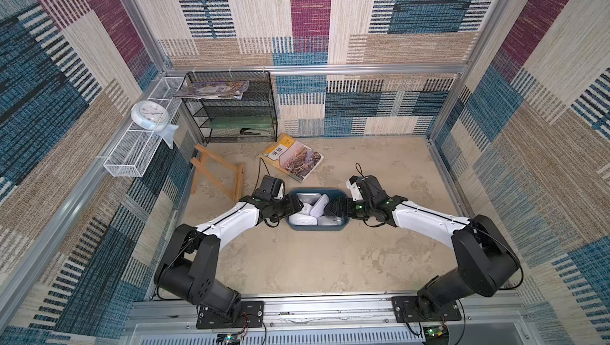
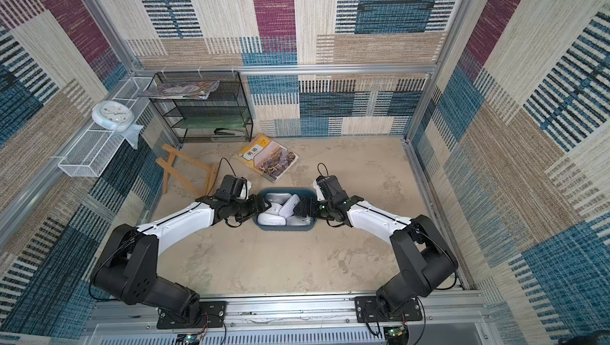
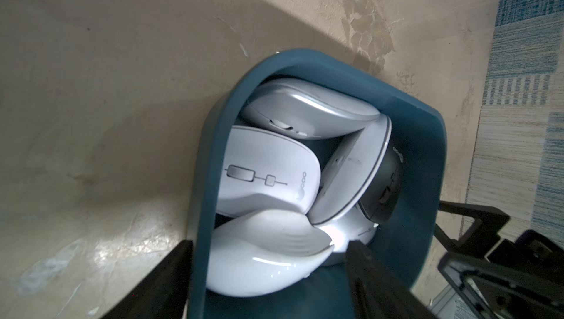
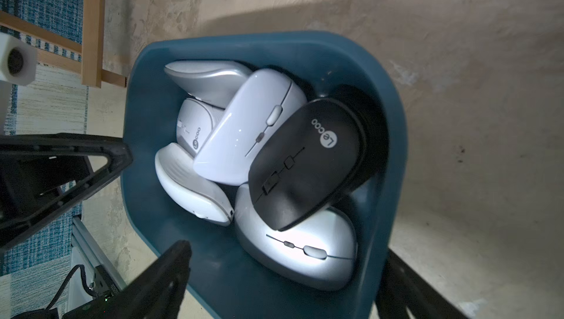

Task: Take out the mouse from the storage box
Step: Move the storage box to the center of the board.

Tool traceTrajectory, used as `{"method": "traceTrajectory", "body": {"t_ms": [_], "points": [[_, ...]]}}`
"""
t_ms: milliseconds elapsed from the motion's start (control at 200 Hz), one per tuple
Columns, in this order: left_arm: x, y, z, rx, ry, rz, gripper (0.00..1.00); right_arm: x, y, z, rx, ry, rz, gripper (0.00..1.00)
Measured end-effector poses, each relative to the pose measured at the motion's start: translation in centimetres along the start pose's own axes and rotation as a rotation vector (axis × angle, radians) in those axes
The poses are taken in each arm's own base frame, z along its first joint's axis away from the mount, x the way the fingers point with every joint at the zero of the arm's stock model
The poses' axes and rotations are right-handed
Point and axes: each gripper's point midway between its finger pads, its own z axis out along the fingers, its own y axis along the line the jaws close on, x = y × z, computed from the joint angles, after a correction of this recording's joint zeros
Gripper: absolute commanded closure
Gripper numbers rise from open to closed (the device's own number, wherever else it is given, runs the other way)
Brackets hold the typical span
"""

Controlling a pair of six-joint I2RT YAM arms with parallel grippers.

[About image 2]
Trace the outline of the teal storage box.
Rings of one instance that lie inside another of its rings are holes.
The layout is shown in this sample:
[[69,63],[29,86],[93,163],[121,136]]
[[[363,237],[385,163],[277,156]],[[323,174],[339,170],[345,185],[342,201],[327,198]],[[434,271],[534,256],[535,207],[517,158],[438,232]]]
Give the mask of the teal storage box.
[[304,188],[270,188],[258,193],[267,208],[254,218],[263,231],[306,232],[313,229],[317,219],[306,206],[316,202],[313,190]]

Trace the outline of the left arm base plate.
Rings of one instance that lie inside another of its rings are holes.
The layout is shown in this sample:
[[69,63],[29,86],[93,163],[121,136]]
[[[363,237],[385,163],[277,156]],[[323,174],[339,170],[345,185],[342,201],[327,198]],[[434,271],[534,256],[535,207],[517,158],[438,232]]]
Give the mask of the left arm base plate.
[[220,328],[226,311],[226,301],[200,301],[188,306],[183,313],[161,310],[157,329]]

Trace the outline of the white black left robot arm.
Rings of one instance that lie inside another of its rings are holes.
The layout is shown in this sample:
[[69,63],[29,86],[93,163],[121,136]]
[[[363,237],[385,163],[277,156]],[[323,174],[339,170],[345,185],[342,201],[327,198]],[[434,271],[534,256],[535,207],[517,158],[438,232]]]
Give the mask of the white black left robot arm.
[[181,324],[195,325],[203,316],[200,295],[157,273],[159,256],[189,235],[235,218],[241,224],[262,213],[269,203],[251,195],[245,200],[202,197],[177,213],[137,227],[117,226],[91,274],[91,285],[127,305],[158,308]]

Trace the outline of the white oval mouse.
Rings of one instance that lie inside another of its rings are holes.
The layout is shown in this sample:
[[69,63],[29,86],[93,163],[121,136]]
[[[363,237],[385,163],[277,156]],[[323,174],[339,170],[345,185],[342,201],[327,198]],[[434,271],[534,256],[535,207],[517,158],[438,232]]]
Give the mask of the white oval mouse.
[[272,213],[261,213],[257,217],[257,223],[261,226],[285,227],[287,221],[283,216]]

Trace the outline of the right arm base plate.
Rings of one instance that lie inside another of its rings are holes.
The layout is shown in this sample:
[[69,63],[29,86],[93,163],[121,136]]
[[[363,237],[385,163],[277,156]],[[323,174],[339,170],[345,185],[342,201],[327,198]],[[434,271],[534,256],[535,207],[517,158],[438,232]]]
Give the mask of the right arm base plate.
[[392,307],[381,297],[357,296],[354,298],[354,308],[358,323],[422,321],[424,319],[422,306],[415,298]]

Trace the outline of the silver grey mouse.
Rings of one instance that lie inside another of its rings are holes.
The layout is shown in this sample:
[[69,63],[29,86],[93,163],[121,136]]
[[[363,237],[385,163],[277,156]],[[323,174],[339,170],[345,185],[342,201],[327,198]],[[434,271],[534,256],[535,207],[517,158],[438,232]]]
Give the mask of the silver grey mouse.
[[284,205],[291,197],[292,194],[290,193],[267,193],[265,195],[265,200],[269,203]]

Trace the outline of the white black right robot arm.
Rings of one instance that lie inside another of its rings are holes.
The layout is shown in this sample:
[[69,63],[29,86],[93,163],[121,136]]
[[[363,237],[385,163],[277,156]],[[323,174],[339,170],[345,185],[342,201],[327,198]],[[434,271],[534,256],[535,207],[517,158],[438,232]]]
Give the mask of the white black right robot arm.
[[304,198],[295,212],[361,229],[392,247],[399,272],[376,291],[376,314],[384,319],[402,315],[406,304],[429,296],[458,270],[456,256],[427,216],[397,216],[358,196],[336,204]]

